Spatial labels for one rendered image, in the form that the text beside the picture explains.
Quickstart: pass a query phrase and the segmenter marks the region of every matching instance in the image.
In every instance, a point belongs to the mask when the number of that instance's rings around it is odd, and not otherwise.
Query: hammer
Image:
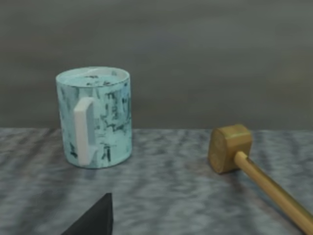
[[[243,125],[214,129],[208,153],[211,167],[218,174],[243,170],[305,234],[313,235],[313,216],[248,158],[251,144],[251,133]]]

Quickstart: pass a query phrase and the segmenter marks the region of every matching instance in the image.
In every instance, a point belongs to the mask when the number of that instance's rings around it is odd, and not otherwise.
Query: mallet
[[[251,144],[251,133],[243,125],[214,129],[208,153],[213,170],[243,170],[305,234],[313,235],[313,216],[248,158]]]

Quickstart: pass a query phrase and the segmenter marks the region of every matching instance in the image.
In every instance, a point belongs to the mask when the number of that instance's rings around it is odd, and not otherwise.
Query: mug handle
[[[94,98],[81,98],[74,108],[74,123],[76,132],[76,146],[78,164],[89,165],[97,152],[93,125]]]

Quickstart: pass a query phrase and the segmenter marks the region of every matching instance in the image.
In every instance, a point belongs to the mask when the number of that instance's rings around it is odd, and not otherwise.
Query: mottled gray tabletop
[[[216,175],[208,130],[134,130],[131,158],[71,166],[60,130],[0,129],[0,235],[59,235],[112,192],[114,235],[298,235],[243,172]],[[251,158],[313,212],[313,132],[255,131]]]

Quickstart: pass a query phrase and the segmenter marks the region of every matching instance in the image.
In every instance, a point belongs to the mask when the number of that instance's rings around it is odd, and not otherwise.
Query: mallet handle
[[[294,223],[307,235],[313,235],[313,216],[291,195],[268,177],[243,152],[235,156],[236,165],[243,170]]]

